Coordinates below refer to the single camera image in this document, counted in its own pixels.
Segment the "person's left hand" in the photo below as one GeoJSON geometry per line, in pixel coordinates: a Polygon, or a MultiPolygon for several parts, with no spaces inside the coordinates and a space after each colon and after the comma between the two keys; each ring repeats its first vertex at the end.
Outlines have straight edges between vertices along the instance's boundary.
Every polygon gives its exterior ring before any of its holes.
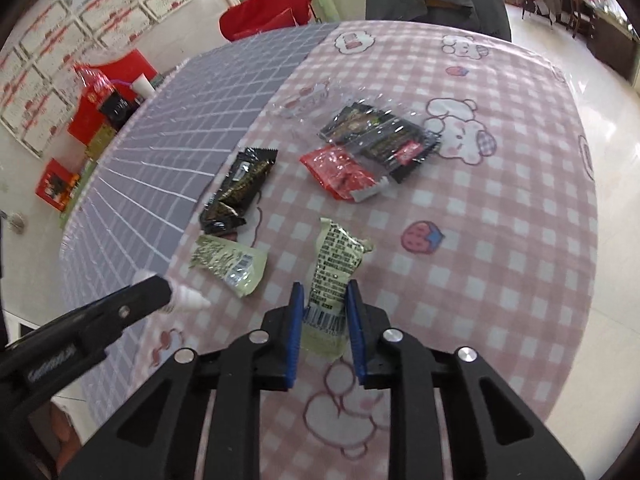
{"type": "Polygon", "coordinates": [[[82,444],[70,416],[54,403],[51,403],[50,415],[52,431],[60,445],[60,452],[56,456],[56,468],[61,471],[81,449],[82,444]]]}

